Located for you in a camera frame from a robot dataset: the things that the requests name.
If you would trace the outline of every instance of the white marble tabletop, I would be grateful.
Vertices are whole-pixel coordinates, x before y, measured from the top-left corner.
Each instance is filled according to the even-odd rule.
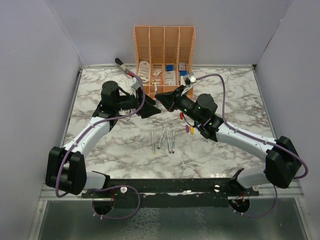
[[[272,137],[252,69],[194,68],[193,72],[196,77],[221,74],[227,91],[227,120],[245,130]],[[64,143],[72,140],[88,124],[106,81],[118,82],[125,91],[130,89],[128,79],[116,68],[84,69]],[[199,82],[194,87],[194,99],[202,93],[212,95],[218,105],[216,114],[220,116],[223,97],[220,79],[209,77]],[[119,120],[87,156],[87,171],[108,174],[114,179],[224,178],[231,177],[239,168],[262,164],[258,158],[236,147],[205,139],[196,129],[194,134],[186,133],[186,123],[180,119],[180,112],[162,109],[162,113],[146,119],[135,115]],[[165,122],[170,126],[170,136],[175,130],[175,153],[169,153],[165,141],[153,154],[151,131],[158,144]]]

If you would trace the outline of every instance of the metal frame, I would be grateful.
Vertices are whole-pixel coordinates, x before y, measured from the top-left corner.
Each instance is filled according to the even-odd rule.
[[[31,231],[29,234],[29,238],[28,238],[29,240],[38,239],[39,234],[40,234],[42,221],[45,216],[46,207],[47,207],[47,201],[39,201],[36,212],[35,212],[35,216],[33,219]]]
[[[66,137],[66,134],[67,134],[67,131],[68,131],[69,121],[70,121],[72,110],[74,108],[74,104],[75,104],[75,101],[76,101],[76,96],[77,96],[77,91],[78,91],[78,88],[79,88],[81,76],[82,76],[82,69],[81,69],[81,66],[79,66],[79,71],[78,71],[78,74],[76,76],[75,87],[74,87],[74,91],[73,91],[73,95],[72,95],[69,111],[68,111],[68,114],[67,114],[67,118],[66,118],[66,121],[65,121],[65,126],[64,126],[64,129],[63,129],[63,133],[62,133],[60,146],[63,145],[65,137]],[[43,194],[43,191],[45,191],[46,188],[47,188],[47,186],[45,185],[45,182],[43,182],[43,185],[42,185],[42,188],[41,188],[41,192],[40,192],[40,198],[39,198],[37,210],[35,212],[35,216],[34,216],[34,219],[33,219],[33,223],[32,223],[30,234],[29,234],[29,238],[28,238],[29,240],[38,239],[39,234],[40,234],[41,225],[42,225],[42,222],[43,222],[43,219],[44,219],[44,216],[45,216],[46,207],[47,207],[47,201],[48,201],[47,199],[42,199],[41,196]]]
[[[308,240],[318,240],[318,236],[312,223],[306,201],[304,197],[296,197],[295,203],[299,211],[299,215],[303,224],[303,228]]]
[[[229,185],[230,178],[177,178],[177,179],[109,179],[106,187],[129,185],[140,195],[140,208],[188,208],[216,207],[228,208],[229,196],[239,196],[239,192]],[[121,192],[88,190],[82,198],[111,198],[114,195],[115,208],[135,208],[137,195],[133,191]],[[258,196],[253,188],[246,190],[247,196]]]
[[[126,65],[128,67],[135,66],[135,64],[126,64]],[[69,112],[67,115],[66,124],[65,124],[64,130],[63,130],[63,135],[61,138],[60,146],[63,146],[64,140],[66,137],[66,133],[68,131],[69,121],[70,121],[70,117],[71,117],[71,114],[73,111],[73,106],[74,106],[74,103],[76,100],[76,95],[78,92],[83,69],[113,68],[113,67],[115,67],[115,64],[98,64],[98,65],[80,66],[77,80],[76,80],[76,84],[75,84],[75,89],[73,92],[73,96],[72,96],[72,100],[71,100],[71,104],[70,104],[70,108],[69,108]],[[272,134],[276,138],[276,133],[275,133],[275,130],[274,130],[274,127],[273,127],[273,124],[272,124],[272,121],[271,121],[263,94],[261,92],[259,82],[257,81],[256,72],[255,72],[252,65],[209,65],[209,64],[207,65],[207,64],[205,64],[205,65],[194,65],[194,67],[196,67],[196,68],[210,67],[210,68],[217,68],[217,69],[218,68],[250,68],[250,69],[252,69],[254,77],[255,77],[255,81],[257,83],[257,86],[258,86],[258,89],[259,89],[259,92],[260,92],[260,95],[262,98],[262,103],[264,105],[264,108],[265,108],[265,111],[267,114],[267,118],[270,123]],[[317,234],[316,234],[315,229],[313,228],[310,216],[308,214],[308,209],[306,207],[305,200],[303,198],[304,193],[302,191],[300,182],[298,180],[294,180],[290,184],[289,188],[287,188],[287,189],[277,188],[277,191],[278,191],[279,198],[295,198],[296,205],[297,205],[297,208],[299,211],[301,221],[303,223],[303,227],[306,232],[307,239],[308,240],[316,240]],[[189,194],[198,194],[198,192],[189,192]],[[228,196],[227,198],[232,199],[234,197],[237,197],[237,196]],[[247,198],[267,199],[267,198],[274,198],[274,197],[275,197],[275,191],[274,191],[272,184],[266,184],[266,185],[263,185],[259,188],[259,195],[258,196],[250,196]],[[42,221],[43,221],[44,215],[45,215],[47,201],[92,201],[92,200],[94,200],[94,201],[110,201],[111,199],[108,197],[106,197],[106,198],[82,198],[80,195],[78,195],[78,196],[67,195],[63,198],[57,198],[55,195],[55,190],[50,187],[47,187],[45,184],[43,184],[42,189],[41,189],[41,193],[40,193],[37,211],[36,211],[36,214],[35,214],[35,217],[33,220],[33,224],[31,227],[29,239],[35,240],[35,239],[38,239],[38,237],[39,237],[41,226],[42,226]]]

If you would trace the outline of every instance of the pen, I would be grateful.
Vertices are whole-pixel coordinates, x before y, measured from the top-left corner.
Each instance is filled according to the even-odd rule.
[[[172,153],[175,153],[175,130],[172,133]]]
[[[167,142],[168,142],[168,149],[169,149],[169,153],[171,153],[170,139],[169,139],[168,130],[166,131],[166,140],[167,140]]]
[[[159,144],[158,144],[158,149],[160,149],[160,146],[161,146],[161,143],[162,143],[162,138],[164,137],[164,134],[165,134],[165,130],[166,130],[166,127],[163,128],[163,131],[161,133],[160,141],[159,141]]]
[[[151,131],[151,141],[152,141],[152,151],[153,154],[156,153],[156,146],[155,146],[155,141],[154,141],[154,131]]]

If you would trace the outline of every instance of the gray wall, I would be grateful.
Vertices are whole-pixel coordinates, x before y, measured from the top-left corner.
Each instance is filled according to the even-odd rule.
[[[0,2],[0,239],[27,239],[79,58],[43,0]]]
[[[301,180],[320,236],[320,1],[292,3],[257,65],[277,136],[292,139],[309,166]]]
[[[292,0],[46,0],[85,65],[134,63],[135,25],[195,26],[195,64],[257,64]]]

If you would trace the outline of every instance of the cable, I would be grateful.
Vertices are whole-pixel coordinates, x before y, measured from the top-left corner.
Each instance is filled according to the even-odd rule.
[[[127,93],[122,87],[118,86],[118,89],[123,92],[125,95],[130,96],[129,93]]]
[[[93,206],[93,202],[92,202],[92,210],[94,212],[93,216],[98,215],[101,219],[104,218],[104,219],[111,219],[111,220],[123,220],[123,219],[128,219],[128,218],[132,217],[133,215],[135,215],[138,212],[139,208],[140,208],[141,199],[140,199],[139,192],[133,186],[119,185],[119,186],[112,186],[112,187],[108,187],[108,188],[104,188],[104,189],[93,189],[93,191],[95,191],[95,192],[104,192],[104,191],[109,191],[109,190],[118,189],[118,188],[122,188],[122,187],[126,187],[128,189],[132,189],[135,192],[135,194],[138,196],[138,204],[137,204],[136,209],[132,213],[127,215],[127,216],[113,217],[113,216],[99,215],[99,214],[96,213],[96,211],[94,209],[94,206]]]
[[[231,126],[228,122],[227,122],[227,119],[226,119],[226,115],[225,115],[225,105],[226,105],[226,85],[225,85],[225,81],[223,79],[223,77],[220,75],[220,74],[217,74],[217,73],[211,73],[211,74],[208,74],[208,75],[204,75],[204,76],[201,76],[201,77],[198,77],[196,80],[202,80],[202,79],[205,79],[207,77],[213,77],[213,76],[217,76],[220,78],[221,80],[221,83],[222,83],[222,88],[223,88],[223,101],[222,101],[222,119],[223,119],[223,122],[225,125],[227,125],[228,128],[232,129],[233,131],[236,131],[237,133],[240,133],[250,139],[253,139],[255,141],[258,141],[258,142],[261,142],[261,143],[265,143],[264,140],[260,139],[260,138],[257,138],[255,136],[252,136],[246,132],[243,132],[241,130],[236,130],[233,126]],[[290,154],[292,157],[296,158],[304,167],[304,174],[302,174],[301,176],[295,176],[293,179],[302,179],[304,178],[305,176],[308,175],[309,173],[309,168],[307,166],[307,164],[305,163],[305,161],[303,161],[298,155],[294,154],[293,152],[289,151],[288,149],[276,144],[276,143],[273,143],[273,142],[270,142],[270,141],[267,141],[266,144],[269,144],[269,145],[272,145],[284,152],[286,152],[287,154]]]
[[[187,121],[187,119],[185,118],[185,115],[184,115],[184,113],[182,112],[182,117],[183,117],[183,119],[185,120],[185,122],[186,122],[186,124],[188,124],[189,126],[191,126],[191,127],[195,127],[195,125],[191,125],[190,123],[188,123],[188,121]]]
[[[250,215],[250,214],[245,214],[243,212],[238,212],[237,210],[235,210],[231,205],[229,205],[230,208],[232,208],[234,210],[235,213],[241,215],[241,216],[245,216],[247,218],[252,218],[252,219],[258,219],[258,218],[264,218],[266,216],[268,216],[269,214],[271,214],[275,209],[276,209],[276,206],[278,204],[278,192],[277,192],[277,188],[275,185],[273,185],[273,188],[274,188],[274,193],[275,193],[275,199],[274,199],[274,204],[272,206],[272,208],[265,212],[265,213],[262,213],[262,214],[259,214],[259,215]]]
[[[143,87],[143,82],[141,80],[141,78],[139,76],[137,76],[136,74],[134,74],[132,71],[126,69],[125,72],[130,75],[130,76],[134,76],[137,81],[139,82],[140,84],[140,87],[141,87],[141,90],[142,90],[142,102],[140,104],[140,106],[135,110],[133,111],[132,113],[128,114],[128,115],[125,115],[125,116],[117,116],[117,117],[111,117],[111,118],[107,118],[107,119],[103,119],[103,120],[100,120],[100,121],[97,121],[95,122],[93,125],[89,126],[85,131],[83,131],[83,133],[79,136],[79,138],[73,143],[73,145],[68,149],[68,151],[65,153],[63,159],[62,159],[62,162],[61,162],[61,165],[60,165],[60,168],[59,168],[59,171],[58,171],[58,174],[56,176],[56,182],[55,182],[55,195],[58,197],[58,198],[62,198],[64,197],[65,195],[67,195],[68,193],[65,192],[63,194],[59,194],[59,183],[60,183],[60,178],[61,178],[61,174],[62,174],[62,170],[64,168],[64,165],[67,161],[67,158],[70,154],[70,152],[72,151],[72,149],[74,149],[74,147],[80,142],[80,140],[92,129],[94,128],[96,125],[98,124],[101,124],[101,123],[105,123],[105,122],[109,122],[109,121],[114,121],[114,120],[119,120],[119,119],[124,119],[124,118],[128,118],[128,117],[131,117],[132,115],[136,114],[137,112],[140,111],[140,109],[143,107],[143,105],[145,104],[145,100],[146,100],[146,92],[145,92],[145,89]]]
[[[205,79],[205,78],[207,78],[207,77],[213,77],[213,76],[219,77],[220,80],[221,80],[221,83],[222,83],[222,88],[223,88],[222,119],[223,119],[223,122],[224,122],[225,125],[228,126],[228,128],[230,128],[230,129],[232,129],[233,131],[235,131],[236,129],[235,129],[233,126],[231,126],[231,125],[227,122],[227,119],[226,119],[225,106],[226,106],[226,94],[227,94],[227,93],[226,93],[226,85],[225,85],[224,78],[223,78],[220,74],[218,74],[218,73],[211,73],[211,74],[208,74],[208,75],[204,75],[204,76],[198,77],[196,80],[199,81],[199,80]],[[262,140],[262,139],[260,139],[260,138],[257,138],[257,137],[255,137],[255,136],[252,136],[252,135],[250,135],[250,134],[248,134],[248,133],[246,133],[246,132],[243,132],[243,131],[241,131],[241,130],[238,130],[238,129],[237,129],[236,132],[237,132],[237,133],[240,133],[240,134],[242,134],[242,135],[244,135],[244,136],[246,136],[246,137],[248,137],[248,138],[250,138],[250,139],[256,140],[256,141],[261,142],[261,143],[265,143],[264,140]],[[305,163],[305,161],[303,161],[298,155],[294,154],[293,152],[289,151],[288,149],[286,149],[286,148],[284,148],[284,147],[282,147],[282,146],[280,146],[280,145],[278,145],[278,144],[276,144],[276,143],[267,141],[266,144],[272,145],[272,146],[274,146],[274,147],[276,147],[276,148],[278,148],[278,149],[283,150],[284,152],[286,152],[286,153],[290,154],[291,156],[293,156],[294,158],[296,158],[296,159],[303,165],[304,170],[305,170],[305,171],[304,171],[304,174],[302,174],[301,176],[296,176],[296,177],[294,177],[293,179],[302,179],[302,178],[304,178],[305,176],[308,175],[308,173],[309,173],[309,168],[308,168],[307,164]],[[265,213],[262,213],[262,214],[260,214],[260,215],[249,215],[249,214],[240,213],[240,212],[238,212],[238,211],[236,211],[236,210],[235,210],[235,211],[236,211],[238,214],[240,214],[240,215],[242,215],[242,216],[245,216],[245,217],[248,217],[248,218],[263,218],[263,217],[271,214],[271,213],[275,210],[275,208],[276,208],[276,206],[277,206],[277,204],[278,204],[278,192],[277,192],[276,186],[273,185],[273,188],[274,188],[274,192],[275,192],[275,200],[274,200],[274,205],[273,205],[273,207],[272,207],[269,211],[267,211],[267,212],[265,212]]]

